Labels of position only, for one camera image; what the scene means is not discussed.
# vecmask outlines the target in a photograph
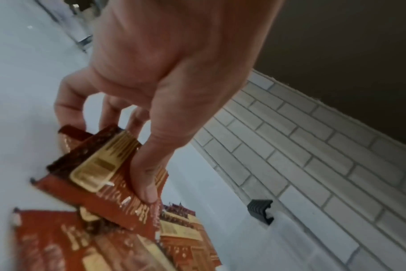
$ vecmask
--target brick wall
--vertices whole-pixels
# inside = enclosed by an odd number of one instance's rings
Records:
[[[244,204],[273,199],[346,269],[406,271],[406,146],[255,72],[192,144]]]

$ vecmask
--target wall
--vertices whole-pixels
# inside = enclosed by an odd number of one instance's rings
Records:
[[[245,204],[273,199],[349,270],[406,271],[406,147],[257,73],[192,144]]]
[[[406,0],[288,0],[256,69],[406,143]]]

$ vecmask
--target hand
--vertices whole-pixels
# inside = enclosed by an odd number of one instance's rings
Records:
[[[154,175],[246,82],[281,0],[111,0],[97,23],[89,66],[63,79],[60,125],[85,130],[83,105],[105,93],[99,128],[151,135],[132,160],[137,195],[157,198]]]

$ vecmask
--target stack of packets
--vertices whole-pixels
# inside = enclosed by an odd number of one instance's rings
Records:
[[[96,135],[59,131],[65,153],[33,186],[76,212],[20,210],[12,215],[20,271],[213,271],[221,262],[195,212],[160,200],[167,171],[156,177],[158,200],[141,202],[129,165],[141,144],[109,126]]]

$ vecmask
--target dark wall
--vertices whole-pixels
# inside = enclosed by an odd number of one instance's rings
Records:
[[[406,0],[286,0],[255,68],[406,144]]]

